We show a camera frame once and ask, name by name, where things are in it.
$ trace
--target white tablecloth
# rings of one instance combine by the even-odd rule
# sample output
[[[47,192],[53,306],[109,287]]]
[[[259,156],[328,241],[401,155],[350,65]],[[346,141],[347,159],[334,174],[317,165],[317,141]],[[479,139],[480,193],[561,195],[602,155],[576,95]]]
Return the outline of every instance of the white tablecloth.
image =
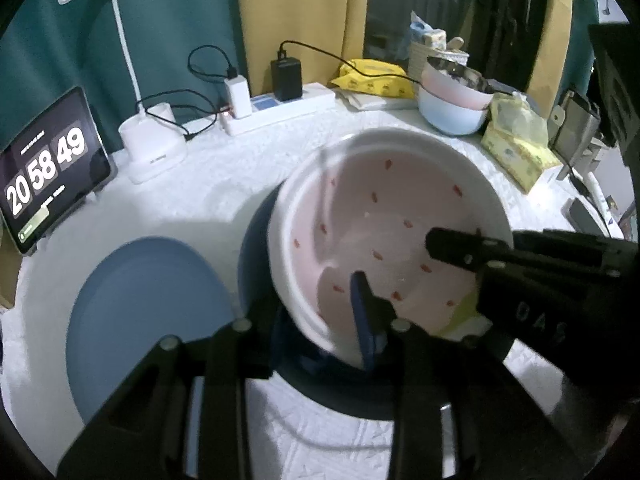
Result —
[[[514,230],[571,230],[559,210],[572,198],[571,188],[553,183],[527,197],[479,147],[479,139],[439,136],[416,110],[351,112],[338,102],[335,110],[240,137],[217,126],[188,143],[188,158],[180,166],[139,186],[127,178],[123,153],[116,154],[120,174],[24,260],[16,307],[2,316],[2,394],[21,435],[50,470],[82,429],[66,378],[65,337],[76,295],[98,263],[145,235],[178,238],[213,266],[237,308],[242,236],[263,198],[318,146],[379,126],[435,135],[468,156],[494,186]],[[519,343],[508,365],[552,413],[562,374]],[[391,422],[331,412],[278,376],[249,385],[248,411],[257,479],[386,475]]]

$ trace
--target blue plate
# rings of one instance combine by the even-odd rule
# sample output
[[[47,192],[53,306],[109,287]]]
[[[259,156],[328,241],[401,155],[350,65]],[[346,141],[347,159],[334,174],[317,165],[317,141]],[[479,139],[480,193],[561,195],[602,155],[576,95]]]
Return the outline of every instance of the blue plate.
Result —
[[[170,238],[141,238],[105,258],[83,285],[66,334],[66,373],[87,422],[167,334],[208,337],[233,320],[209,264]]]

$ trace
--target power strip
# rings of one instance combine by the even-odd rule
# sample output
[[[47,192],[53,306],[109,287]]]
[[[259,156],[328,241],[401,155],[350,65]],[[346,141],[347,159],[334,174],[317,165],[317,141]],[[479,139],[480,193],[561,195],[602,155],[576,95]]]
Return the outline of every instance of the power strip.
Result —
[[[281,102],[271,94],[251,98],[252,114],[236,119],[231,112],[221,114],[222,125],[230,136],[245,134],[270,124],[281,123],[335,107],[335,93],[320,83],[302,85],[302,97]]]

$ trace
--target pink bowl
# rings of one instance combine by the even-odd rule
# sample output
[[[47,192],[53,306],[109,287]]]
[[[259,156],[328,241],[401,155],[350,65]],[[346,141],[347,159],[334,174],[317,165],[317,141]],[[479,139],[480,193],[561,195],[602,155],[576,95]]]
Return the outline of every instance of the pink bowl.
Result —
[[[283,184],[271,217],[271,275],[305,336],[362,367],[350,275],[429,333],[459,340],[490,322],[475,311],[475,276],[424,248],[432,227],[513,243],[500,199],[466,157],[404,130],[372,130],[311,155]]]
[[[440,72],[446,70],[450,75]],[[422,86],[431,94],[447,103],[468,108],[469,110],[487,110],[492,93],[481,92],[475,86],[484,86],[479,72],[466,66],[430,57],[422,71]]]

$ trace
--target tablet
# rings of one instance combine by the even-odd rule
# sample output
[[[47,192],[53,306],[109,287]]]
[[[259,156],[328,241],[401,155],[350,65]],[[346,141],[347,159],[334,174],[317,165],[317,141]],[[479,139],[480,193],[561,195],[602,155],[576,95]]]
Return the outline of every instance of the tablet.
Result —
[[[0,212],[18,250],[29,253],[110,175],[84,91],[73,88],[0,153]]]

